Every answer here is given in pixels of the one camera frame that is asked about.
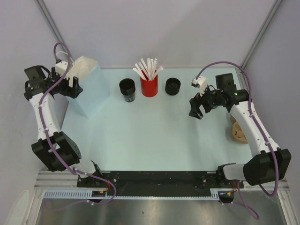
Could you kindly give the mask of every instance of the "metal frame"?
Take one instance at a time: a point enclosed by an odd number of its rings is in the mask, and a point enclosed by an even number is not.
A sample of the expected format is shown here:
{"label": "metal frame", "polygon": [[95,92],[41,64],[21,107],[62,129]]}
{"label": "metal frame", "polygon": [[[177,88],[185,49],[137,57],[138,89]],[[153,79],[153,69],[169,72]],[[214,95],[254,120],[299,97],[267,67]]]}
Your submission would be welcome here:
{"label": "metal frame", "polygon": [[276,12],[278,12],[280,6],[282,5],[281,3],[284,0],[276,0],[271,8],[271,10],[269,11],[265,21],[262,24],[261,29],[259,30],[258,34],[256,35],[256,38],[251,46],[251,48],[249,49],[245,59],[243,60],[241,67],[242,68],[246,68],[250,58],[252,57],[254,51],[256,50],[256,48],[258,47],[261,39],[263,38],[264,34],[266,33],[267,29],[269,28],[271,22],[274,19],[274,16],[276,14]]}
{"label": "metal frame", "polygon": [[[52,34],[54,35],[55,39],[57,42],[63,42],[65,43],[60,30],[57,28],[46,4],[44,3],[44,0],[35,0],[37,7],[39,8],[39,10],[41,11],[46,23],[48,24]],[[64,46],[61,46],[62,50],[66,52],[66,49]]]}
{"label": "metal frame", "polygon": [[[103,188],[78,188],[76,187],[77,177],[70,174],[68,171],[63,172],[50,172],[41,171],[37,177],[37,182],[35,184],[35,193],[30,206],[30,213],[26,220],[27,225],[35,225],[38,219],[38,214],[40,207],[42,205],[43,198],[68,198],[68,199],[85,199],[86,195],[92,190],[103,190]],[[264,184],[264,187],[268,191],[272,191],[274,188],[274,183]],[[217,200],[218,196],[216,193],[220,190],[227,189],[211,189],[211,198],[182,198],[182,200]],[[244,188],[241,191],[258,191],[259,186],[250,186],[248,183],[244,182]],[[291,197],[290,190],[285,180],[281,180],[278,186],[278,196],[280,200],[281,207],[284,212],[284,216],[288,225],[299,225],[300,217],[296,207],[294,206],[293,199]],[[118,199],[161,199],[153,197],[119,197]],[[167,200],[179,199],[179,198],[163,198]]]}
{"label": "metal frame", "polygon": [[[216,177],[216,171],[102,171],[104,179],[110,180],[116,185],[117,190],[122,194],[117,195],[115,199],[182,199],[182,200],[218,200],[218,190],[232,191],[232,183],[219,183],[211,180]],[[159,186],[152,183],[143,184],[145,180],[157,181]],[[147,189],[146,191],[137,191],[133,186],[139,185],[138,189]],[[168,187],[165,192],[165,185],[174,184]],[[85,187],[78,183],[77,176],[69,171],[40,171],[35,184],[35,189],[47,190],[47,197],[50,198],[93,198],[87,197],[92,191],[106,191],[105,185],[95,187]]]}

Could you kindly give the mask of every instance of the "metal pole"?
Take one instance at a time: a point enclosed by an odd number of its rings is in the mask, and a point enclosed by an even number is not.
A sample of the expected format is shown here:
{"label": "metal pole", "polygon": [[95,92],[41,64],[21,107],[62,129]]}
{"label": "metal pole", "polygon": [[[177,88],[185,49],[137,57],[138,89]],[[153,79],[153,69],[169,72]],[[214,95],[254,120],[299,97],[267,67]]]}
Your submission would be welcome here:
{"label": "metal pole", "polygon": [[54,35],[55,39],[57,42],[63,42],[65,43],[59,29],[57,28],[46,4],[44,3],[44,0],[35,0],[37,7],[39,8],[39,10],[41,11],[42,15],[44,16],[52,34]]}
{"label": "metal pole", "polygon": [[274,17],[275,17],[275,14],[276,12],[279,10],[280,6],[282,5],[281,3],[283,2],[284,0],[276,0],[267,16],[267,18],[265,19],[265,21],[263,22],[262,24],[262,27],[261,29],[259,30],[249,52],[247,53],[245,59],[243,60],[243,63],[241,64],[241,67],[244,69],[250,58],[252,57],[254,51],[256,50],[256,48],[258,47],[261,39],[263,38],[266,30],[268,29],[268,27],[270,26],[271,22],[273,21]]}

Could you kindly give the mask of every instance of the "light blue table surface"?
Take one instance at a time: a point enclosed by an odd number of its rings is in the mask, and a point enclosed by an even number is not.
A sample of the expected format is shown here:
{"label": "light blue table surface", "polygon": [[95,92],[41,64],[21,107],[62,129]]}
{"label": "light blue table surface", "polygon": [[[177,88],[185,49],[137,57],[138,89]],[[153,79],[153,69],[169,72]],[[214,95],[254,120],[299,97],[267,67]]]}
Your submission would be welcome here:
{"label": "light blue table surface", "polygon": [[[142,95],[139,76],[131,69],[102,70],[110,89],[108,99],[91,118],[68,107],[62,130],[78,145],[82,157],[101,170],[207,171],[227,163],[251,159],[247,144],[231,140],[232,122],[225,108],[218,107],[202,120],[189,117],[189,100],[198,89],[192,79],[201,69],[164,69],[158,77],[158,94]],[[233,73],[232,68],[207,69],[203,76],[216,86],[215,76]],[[170,77],[181,81],[177,95],[165,92]],[[125,102],[119,89],[123,78],[132,78],[136,99]]]}

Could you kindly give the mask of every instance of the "metal floor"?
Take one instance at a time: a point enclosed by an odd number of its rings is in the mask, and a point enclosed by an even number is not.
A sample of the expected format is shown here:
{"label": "metal floor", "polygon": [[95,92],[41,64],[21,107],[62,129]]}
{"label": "metal floor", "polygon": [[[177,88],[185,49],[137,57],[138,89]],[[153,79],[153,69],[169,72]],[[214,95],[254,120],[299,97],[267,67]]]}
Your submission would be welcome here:
{"label": "metal floor", "polygon": [[[278,197],[262,191],[242,192],[260,220],[239,205],[221,206],[217,201],[114,200],[107,205],[80,203],[53,211],[78,200],[44,199],[37,225],[285,225]],[[238,195],[235,201],[240,202]]]}

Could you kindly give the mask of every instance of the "white wall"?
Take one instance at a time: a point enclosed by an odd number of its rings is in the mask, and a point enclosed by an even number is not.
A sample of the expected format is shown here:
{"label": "white wall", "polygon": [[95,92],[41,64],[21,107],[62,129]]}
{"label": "white wall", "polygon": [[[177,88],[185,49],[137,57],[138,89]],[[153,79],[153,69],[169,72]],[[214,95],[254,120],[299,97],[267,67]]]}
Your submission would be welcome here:
{"label": "white wall", "polygon": [[241,64],[274,0],[45,0],[75,58],[133,67]]}
{"label": "white wall", "polygon": [[247,71],[260,118],[292,161],[286,174],[300,209],[300,1],[286,0],[250,60]]}
{"label": "white wall", "polygon": [[[24,69],[54,65],[55,39],[33,0],[2,0],[0,7],[0,224],[19,194],[32,189],[42,164],[31,150],[37,138],[33,109],[24,98]],[[59,120],[65,104],[58,98]]]}

